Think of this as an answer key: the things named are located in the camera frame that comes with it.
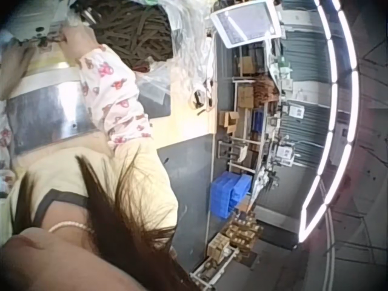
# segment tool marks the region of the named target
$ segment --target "long dark hair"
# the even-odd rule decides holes
[[[147,230],[141,212],[134,215],[128,177],[133,164],[122,169],[113,195],[104,190],[92,165],[76,157],[89,196],[88,225],[94,230],[97,254],[120,268],[149,291],[199,290],[184,269],[172,258],[170,246],[175,228]],[[105,184],[109,179],[105,171]],[[32,227],[33,179],[26,173],[21,181],[13,234]]]

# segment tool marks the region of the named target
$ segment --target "beige cloth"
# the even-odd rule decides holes
[[[85,156],[95,170],[105,189],[114,192],[115,182],[120,170],[133,163],[133,171],[127,185],[128,201],[132,203],[135,214],[140,210],[150,229],[174,227],[177,223],[178,202],[171,189],[169,177],[164,169],[152,138],[131,139],[119,145],[115,157],[93,150],[77,147],[60,150],[33,164],[28,172],[35,181],[32,197],[32,219],[35,217],[39,203],[51,190],[73,192],[87,196],[76,156]],[[105,173],[109,185],[105,184]],[[15,183],[8,198],[1,205],[1,244],[12,235],[10,209],[15,217],[20,179]]]

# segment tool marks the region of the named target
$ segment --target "pink patterned sleeve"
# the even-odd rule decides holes
[[[89,115],[109,136],[109,146],[134,138],[151,137],[148,115],[138,101],[135,74],[108,46],[101,45],[78,62]]]

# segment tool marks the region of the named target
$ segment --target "hand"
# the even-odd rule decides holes
[[[80,59],[88,52],[98,48],[95,33],[84,25],[64,27],[62,34],[65,41],[59,43],[66,58]]]
[[[35,47],[25,42],[22,45],[12,39],[1,56],[0,100],[6,100],[20,83],[34,55]]]

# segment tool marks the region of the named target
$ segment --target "pearl necklace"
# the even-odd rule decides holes
[[[63,222],[57,223],[53,227],[51,227],[48,230],[48,232],[53,233],[53,232],[57,231],[58,229],[61,229],[63,227],[68,227],[68,226],[77,227],[77,228],[83,229],[83,230],[85,230],[87,232],[94,233],[94,230],[91,229],[90,227],[87,227],[85,224],[78,223],[78,222],[75,222],[75,221],[63,221]]]

